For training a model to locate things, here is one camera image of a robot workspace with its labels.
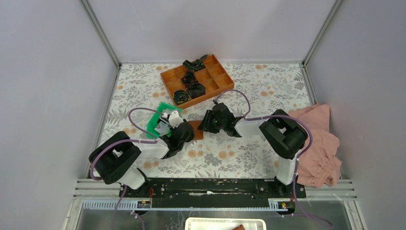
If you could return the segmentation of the green plastic card box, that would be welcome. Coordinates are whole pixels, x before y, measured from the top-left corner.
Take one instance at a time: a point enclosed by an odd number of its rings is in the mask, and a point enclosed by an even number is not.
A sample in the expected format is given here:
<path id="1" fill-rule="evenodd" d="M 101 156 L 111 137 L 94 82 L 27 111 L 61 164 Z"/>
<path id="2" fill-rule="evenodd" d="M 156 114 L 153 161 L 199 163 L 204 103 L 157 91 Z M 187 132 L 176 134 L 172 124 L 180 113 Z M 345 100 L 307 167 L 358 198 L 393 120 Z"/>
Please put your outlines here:
<path id="1" fill-rule="evenodd" d="M 182 109 L 165 102 L 161 102 L 156 110 L 161 113 L 170 113 L 175 109 L 179 111 L 181 116 Z M 165 135 L 164 131 L 166 131 L 166 134 L 171 134 L 169 123 L 165 123 L 161 118 L 161 115 L 155 113 L 148 121 L 146 131 L 150 134 L 147 134 L 147 138 L 154 139 L 154 137 L 163 136 Z"/>

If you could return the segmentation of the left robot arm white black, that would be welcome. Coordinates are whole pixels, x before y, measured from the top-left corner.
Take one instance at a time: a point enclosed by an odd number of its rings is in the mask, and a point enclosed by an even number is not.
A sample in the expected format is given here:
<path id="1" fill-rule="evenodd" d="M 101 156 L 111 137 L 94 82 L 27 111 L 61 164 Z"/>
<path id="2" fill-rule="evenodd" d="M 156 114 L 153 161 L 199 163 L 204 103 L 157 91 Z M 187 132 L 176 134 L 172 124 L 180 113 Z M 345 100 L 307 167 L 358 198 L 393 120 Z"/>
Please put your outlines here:
<path id="1" fill-rule="evenodd" d="M 194 139 L 194 129 L 183 119 L 177 109 L 163 113 L 155 111 L 168 122 L 170 134 L 153 139 L 131 139 L 119 131 L 95 149 L 89 156 L 90 177 L 105 184 L 119 182 L 129 186 L 137 197 L 148 192 L 146 176 L 141 170 L 133 170 L 137 159 L 167 159 L 182 151 L 185 143 Z"/>

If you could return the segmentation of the brown leather card holder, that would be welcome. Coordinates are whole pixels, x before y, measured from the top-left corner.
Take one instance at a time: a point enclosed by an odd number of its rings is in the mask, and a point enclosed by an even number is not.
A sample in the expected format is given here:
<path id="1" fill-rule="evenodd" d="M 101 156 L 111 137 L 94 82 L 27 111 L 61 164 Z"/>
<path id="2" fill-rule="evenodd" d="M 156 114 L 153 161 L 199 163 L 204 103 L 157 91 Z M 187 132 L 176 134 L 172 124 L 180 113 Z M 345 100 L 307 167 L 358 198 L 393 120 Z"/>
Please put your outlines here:
<path id="1" fill-rule="evenodd" d="M 202 140 L 204 138 L 203 131 L 199 130 L 198 127 L 202 123 L 202 120 L 191 120 L 188 123 L 193 127 L 194 138 L 193 140 Z"/>

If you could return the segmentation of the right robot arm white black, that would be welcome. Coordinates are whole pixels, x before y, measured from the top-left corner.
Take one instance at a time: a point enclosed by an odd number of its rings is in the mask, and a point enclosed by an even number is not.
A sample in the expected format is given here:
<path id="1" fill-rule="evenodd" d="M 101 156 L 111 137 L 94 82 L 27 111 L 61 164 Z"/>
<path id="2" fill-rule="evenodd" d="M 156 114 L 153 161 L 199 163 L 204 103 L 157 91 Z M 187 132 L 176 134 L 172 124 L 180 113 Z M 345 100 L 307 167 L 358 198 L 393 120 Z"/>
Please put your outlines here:
<path id="1" fill-rule="evenodd" d="M 206 111 L 198 130 L 215 134 L 222 130 L 235 138 L 250 136 L 265 138 L 279 157 L 275 193 L 278 196 L 287 197 L 293 192 L 295 162 L 299 153 L 305 148 L 309 135 L 283 110 L 278 109 L 270 116 L 245 118 L 234 116 L 224 103 L 217 103 L 211 110 Z"/>

